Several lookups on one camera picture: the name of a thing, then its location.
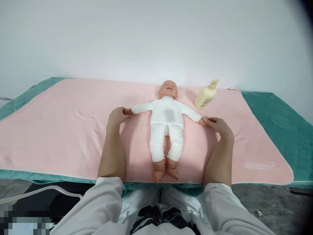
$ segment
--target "doll foot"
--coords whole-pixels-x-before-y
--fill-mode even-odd
[[[179,179],[179,175],[178,175],[178,172],[177,172],[176,168],[175,169],[166,168],[166,173],[168,173],[170,176],[172,176],[176,180]]]
[[[154,183],[159,183],[160,180],[165,176],[165,171],[157,171],[155,170],[153,173],[153,182]]]

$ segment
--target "hand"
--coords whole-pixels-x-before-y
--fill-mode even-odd
[[[133,111],[131,110],[131,108],[123,110],[123,114],[125,114],[125,115],[134,115]]]
[[[203,126],[208,126],[208,124],[205,123],[205,121],[203,120],[203,118],[201,118],[201,119],[198,121],[198,124],[203,125]]]
[[[203,120],[206,124],[213,127],[214,130],[216,130],[221,135],[221,137],[225,136],[234,138],[232,130],[223,119],[218,117],[210,117],[208,119],[204,118]]]
[[[125,115],[124,112],[127,110],[124,107],[119,107],[113,110],[109,116],[108,126],[120,126],[127,118],[131,115]]]

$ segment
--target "doll leg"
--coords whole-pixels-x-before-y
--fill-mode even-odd
[[[150,125],[150,151],[152,155],[152,161],[154,163],[164,160],[163,141],[165,124],[154,123]]]
[[[178,180],[177,162],[182,155],[184,139],[182,128],[180,126],[169,125],[171,149],[168,154],[168,164],[166,172],[174,179]]]
[[[154,183],[159,183],[166,174],[163,152],[165,126],[165,124],[151,124],[150,151],[154,166]]]

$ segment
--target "doll face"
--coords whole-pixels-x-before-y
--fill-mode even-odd
[[[171,96],[173,99],[176,99],[178,95],[176,83],[171,80],[163,82],[158,94],[160,99],[164,96]]]

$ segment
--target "white onesie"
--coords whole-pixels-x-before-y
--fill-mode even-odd
[[[163,140],[165,135],[170,136],[171,149],[168,158],[178,162],[183,150],[184,121],[182,114],[198,122],[202,116],[189,106],[174,100],[171,96],[164,96],[151,103],[139,104],[131,108],[133,114],[152,111],[150,120],[151,136],[150,151],[152,161],[160,162],[164,159]]]

